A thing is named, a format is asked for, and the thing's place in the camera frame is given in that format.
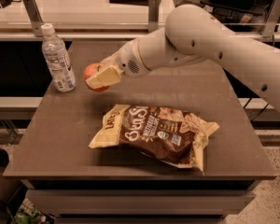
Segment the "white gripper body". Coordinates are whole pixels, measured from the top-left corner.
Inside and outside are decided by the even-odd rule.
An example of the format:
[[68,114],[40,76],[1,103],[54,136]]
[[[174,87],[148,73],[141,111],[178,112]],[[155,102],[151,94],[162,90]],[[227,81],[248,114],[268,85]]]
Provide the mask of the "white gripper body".
[[142,77],[150,73],[143,64],[138,50],[139,39],[127,42],[118,51],[102,60],[103,64],[115,65],[128,77]]

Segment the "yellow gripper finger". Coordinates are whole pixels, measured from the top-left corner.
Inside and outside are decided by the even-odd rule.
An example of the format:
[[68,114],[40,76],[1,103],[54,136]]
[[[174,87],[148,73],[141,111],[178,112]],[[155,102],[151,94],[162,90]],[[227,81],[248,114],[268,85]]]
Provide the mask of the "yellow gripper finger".
[[97,73],[97,77],[108,87],[121,82],[120,70],[115,65],[104,64],[104,67]]

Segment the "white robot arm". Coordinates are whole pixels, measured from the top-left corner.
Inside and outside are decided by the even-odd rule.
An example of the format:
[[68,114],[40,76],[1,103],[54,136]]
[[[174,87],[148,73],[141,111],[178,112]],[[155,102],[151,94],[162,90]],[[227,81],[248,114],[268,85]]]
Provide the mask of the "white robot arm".
[[175,8],[163,28],[127,42],[85,77],[93,90],[140,77],[161,67],[208,59],[221,65],[280,113],[280,49],[240,37],[206,10]]

